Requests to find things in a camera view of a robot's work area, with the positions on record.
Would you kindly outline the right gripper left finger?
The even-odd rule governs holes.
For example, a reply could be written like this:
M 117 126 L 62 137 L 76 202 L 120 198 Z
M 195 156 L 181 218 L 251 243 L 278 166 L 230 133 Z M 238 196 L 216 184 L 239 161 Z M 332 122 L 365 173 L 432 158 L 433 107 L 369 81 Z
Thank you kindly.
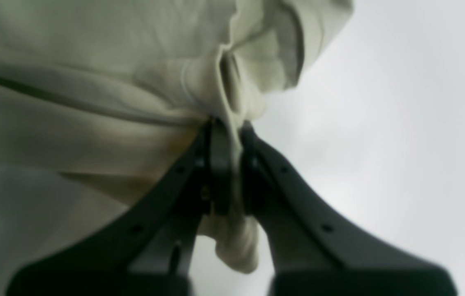
M 232 203 L 230 139 L 211 119 L 152 190 L 121 217 L 23 267 L 8 296 L 191 296 L 195 236 L 206 214 Z

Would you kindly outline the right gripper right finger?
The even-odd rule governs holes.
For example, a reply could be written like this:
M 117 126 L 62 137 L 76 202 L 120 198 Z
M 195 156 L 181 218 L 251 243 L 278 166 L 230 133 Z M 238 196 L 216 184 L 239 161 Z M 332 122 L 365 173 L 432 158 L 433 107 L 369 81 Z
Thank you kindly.
M 343 217 L 291 163 L 241 129 L 245 211 L 267 234 L 270 296 L 456 296 L 441 266 L 398 249 Z

